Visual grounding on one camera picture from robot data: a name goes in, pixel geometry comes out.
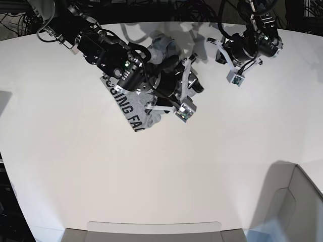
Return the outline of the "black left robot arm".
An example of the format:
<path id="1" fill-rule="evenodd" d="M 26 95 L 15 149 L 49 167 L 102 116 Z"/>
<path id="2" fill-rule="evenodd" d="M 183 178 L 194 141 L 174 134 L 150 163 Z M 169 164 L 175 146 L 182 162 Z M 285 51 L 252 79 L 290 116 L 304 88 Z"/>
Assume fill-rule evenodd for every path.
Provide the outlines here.
<path id="1" fill-rule="evenodd" d="M 229 34 L 223 27 L 226 4 L 221 1 L 218 14 L 218 29 L 223 36 L 221 47 L 228 54 L 234 67 L 244 71 L 247 65 L 261 56 L 276 57 L 283 48 L 275 19 L 271 16 L 277 1 L 238 1 L 235 6 L 240 18 L 245 22 L 243 34 Z"/>

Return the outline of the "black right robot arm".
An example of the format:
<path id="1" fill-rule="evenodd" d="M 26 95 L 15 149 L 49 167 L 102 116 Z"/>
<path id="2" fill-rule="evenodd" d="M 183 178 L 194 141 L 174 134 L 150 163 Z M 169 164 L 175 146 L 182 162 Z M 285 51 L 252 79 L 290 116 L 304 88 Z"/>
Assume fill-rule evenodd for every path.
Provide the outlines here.
<path id="1" fill-rule="evenodd" d="M 42 21 L 40 31 L 80 51 L 103 72 L 119 101 L 145 110 L 169 111 L 191 106 L 192 97 L 204 90 L 191 70 L 194 56 L 181 58 L 174 39 L 163 33 L 144 46 L 124 41 L 72 1 L 31 1 L 30 5 Z"/>

